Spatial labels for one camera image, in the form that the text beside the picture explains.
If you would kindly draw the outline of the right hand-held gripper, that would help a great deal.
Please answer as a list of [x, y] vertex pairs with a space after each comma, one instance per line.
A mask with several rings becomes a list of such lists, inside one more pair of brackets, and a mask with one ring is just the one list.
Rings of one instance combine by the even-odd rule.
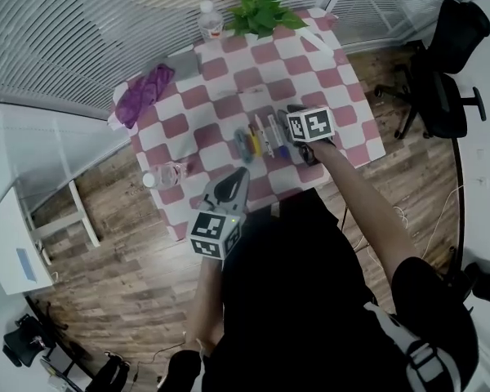
[[308, 166], [319, 163], [309, 146], [310, 142], [321, 140], [334, 145], [332, 137], [335, 135], [335, 130], [332, 112], [328, 107], [309, 108], [305, 105], [288, 105], [287, 112], [277, 111], [277, 119], [285, 140], [298, 148]]

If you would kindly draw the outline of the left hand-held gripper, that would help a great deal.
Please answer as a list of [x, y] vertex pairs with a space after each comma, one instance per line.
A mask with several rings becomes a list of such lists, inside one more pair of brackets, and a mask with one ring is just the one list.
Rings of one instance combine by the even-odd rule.
[[250, 172], [236, 168], [211, 180], [189, 221], [194, 253], [224, 261], [243, 235]]

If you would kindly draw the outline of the white marker with blue cap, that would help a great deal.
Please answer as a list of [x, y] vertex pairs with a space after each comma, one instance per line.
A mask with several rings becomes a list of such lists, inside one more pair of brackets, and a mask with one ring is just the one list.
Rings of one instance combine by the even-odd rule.
[[268, 115], [268, 121], [270, 124], [271, 131], [274, 135], [274, 139], [276, 140], [276, 144], [277, 144], [279, 153], [281, 154], [282, 157], [289, 158], [290, 152], [289, 152], [287, 146], [283, 142], [283, 138], [282, 138], [281, 132], [279, 130], [278, 123], [277, 123], [273, 114]]

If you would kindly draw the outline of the cream white pen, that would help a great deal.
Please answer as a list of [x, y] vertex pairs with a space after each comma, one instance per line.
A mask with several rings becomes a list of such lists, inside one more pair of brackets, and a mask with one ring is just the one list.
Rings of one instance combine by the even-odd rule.
[[264, 127], [264, 125], [263, 125], [263, 123], [261, 121], [261, 118], [257, 114], [255, 115], [255, 120], [256, 120], [256, 125], [258, 127], [258, 130], [259, 130], [259, 132], [261, 134], [261, 137], [262, 137], [262, 139], [263, 139], [263, 141], [265, 143], [266, 150], [267, 150], [269, 156], [271, 158], [274, 158], [274, 151], [272, 149], [270, 140], [269, 140], [269, 138], [268, 138], [268, 136], [266, 134], [265, 127]]

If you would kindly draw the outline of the person's left forearm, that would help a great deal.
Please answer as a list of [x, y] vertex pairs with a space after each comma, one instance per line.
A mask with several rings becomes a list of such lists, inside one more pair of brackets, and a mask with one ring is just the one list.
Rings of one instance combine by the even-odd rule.
[[209, 354], [224, 334], [222, 261], [204, 257], [194, 300], [187, 314], [186, 350], [205, 349]]

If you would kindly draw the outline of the person's right forearm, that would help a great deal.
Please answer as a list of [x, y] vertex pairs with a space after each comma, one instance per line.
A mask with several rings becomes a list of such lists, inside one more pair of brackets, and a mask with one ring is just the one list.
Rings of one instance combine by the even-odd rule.
[[363, 236], [376, 253], [389, 281], [399, 265], [418, 253], [392, 205], [357, 171], [334, 145], [310, 143], [327, 168]]

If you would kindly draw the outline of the pink white checkered table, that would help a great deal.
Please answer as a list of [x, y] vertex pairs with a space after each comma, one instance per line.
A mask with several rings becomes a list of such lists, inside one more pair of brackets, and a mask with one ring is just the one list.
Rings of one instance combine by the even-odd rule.
[[[333, 56], [285, 28], [262, 39], [247, 35], [200, 43], [194, 47], [200, 60], [199, 76], [169, 84], [129, 130], [143, 170], [169, 162], [188, 167], [187, 177], [178, 186], [151, 192], [172, 239], [185, 236], [190, 214], [206, 184], [242, 165], [234, 132], [249, 131], [252, 124], [264, 143], [256, 114], [265, 127], [274, 158], [264, 149], [248, 166], [250, 210], [328, 181], [323, 167], [305, 165], [283, 135], [290, 157], [284, 158], [278, 151], [268, 115], [290, 104], [328, 107], [334, 143], [355, 167], [385, 155], [361, 84], [332, 32], [333, 16], [312, 8], [301, 11], [300, 17], [306, 28], [334, 51]], [[221, 91], [249, 88], [263, 92], [218, 96]]]

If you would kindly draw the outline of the small black office chair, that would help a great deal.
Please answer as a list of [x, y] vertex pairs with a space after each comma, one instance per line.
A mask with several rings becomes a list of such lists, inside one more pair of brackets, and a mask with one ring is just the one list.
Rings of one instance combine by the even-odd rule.
[[53, 337], [47, 334], [42, 324], [32, 315], [26, 314], [16, 321], [17, 329], [3, 336], [2, 352], [12, 364], [29, 368], [35, 357], [48, 350], [49, 354], [56, 348]]

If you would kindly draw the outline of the clear water bottle red label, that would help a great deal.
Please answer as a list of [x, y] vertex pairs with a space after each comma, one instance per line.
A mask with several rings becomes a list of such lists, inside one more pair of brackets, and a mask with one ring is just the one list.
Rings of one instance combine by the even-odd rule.
[[219, 39], [224, 30], [224, 18], [222, 14], [208, 0], [200, 2], [199, 8], [200, 17], [198, 19], [198, 27], [203, 39], [206, 42]]
[[147, 188], [164, 190], [177, 186], [186, 176], [187, 166], [184, 163], [169, 162], [152, 166], [145, 171], [142, 182]]

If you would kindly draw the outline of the white paper strip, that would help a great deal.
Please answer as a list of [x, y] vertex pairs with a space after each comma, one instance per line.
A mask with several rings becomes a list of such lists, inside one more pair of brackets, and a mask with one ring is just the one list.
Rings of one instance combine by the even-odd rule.
[[319, 37], [317, 37], [313, 32], [311, 32], [308, 28], [297, 29], [296, 32], [306, 39], [309, 43], [311, 43], [314, 47], [318, 48], [323, 53], [328, 54], [329, 56], [334, 55], [334, 51]]

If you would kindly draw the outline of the green potted plant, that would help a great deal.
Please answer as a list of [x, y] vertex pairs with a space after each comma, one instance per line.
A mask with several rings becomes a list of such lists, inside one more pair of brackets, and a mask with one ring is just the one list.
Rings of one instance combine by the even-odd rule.
[[239, 7], [228, 11], [232, 20], [225, 30], [233, 31], [235, 36], [253, 34], [258, 39], [274, 34], [278, 26], [298, 30], [308, 25], [290, 8], [282, 7], [281, 0], [240, 0]]

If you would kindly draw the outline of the grey pad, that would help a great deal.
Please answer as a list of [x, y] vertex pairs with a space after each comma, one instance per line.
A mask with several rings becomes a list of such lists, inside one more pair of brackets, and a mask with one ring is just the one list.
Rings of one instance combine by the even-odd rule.
[[169, 56], [164, 64], [174, 71], [172, 82], [195, 78], [200, 74], [198, 56], [194, 50]]

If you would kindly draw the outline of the person's black clothed body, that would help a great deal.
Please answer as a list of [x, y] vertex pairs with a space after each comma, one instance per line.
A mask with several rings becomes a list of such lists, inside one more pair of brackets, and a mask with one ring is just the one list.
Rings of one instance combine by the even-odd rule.
[[392, 328], [412, 335], [400, 349], [337, 220], [314, 190], [256, 222], [222, 270], [224, 334], [211, 354], [183, 350], [159, 392], [453, 392], [440, 358], [467, 386], [479, 361], [462, 301], [418, 257], [390, 283]]

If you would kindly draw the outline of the purple cloth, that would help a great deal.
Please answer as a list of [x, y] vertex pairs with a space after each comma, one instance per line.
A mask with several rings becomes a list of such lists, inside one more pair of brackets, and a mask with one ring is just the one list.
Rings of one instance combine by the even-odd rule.
[[153, 67], [145, 76], [139, 77], [120, 98], [114, 111], [118, 123], [132, 129], [138, 118], [162, 95], [175, 70], [165, 64]]

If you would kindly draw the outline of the blue paper sheet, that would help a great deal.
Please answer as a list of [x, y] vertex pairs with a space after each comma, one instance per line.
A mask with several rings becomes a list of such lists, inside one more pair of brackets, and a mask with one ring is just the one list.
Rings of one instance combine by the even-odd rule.
[[24, 276], [32, 282], [37, 282], [37, 277], [29, 260], [29, 255], [24, 248], [17, 248], [16, 253], [20, 261]]

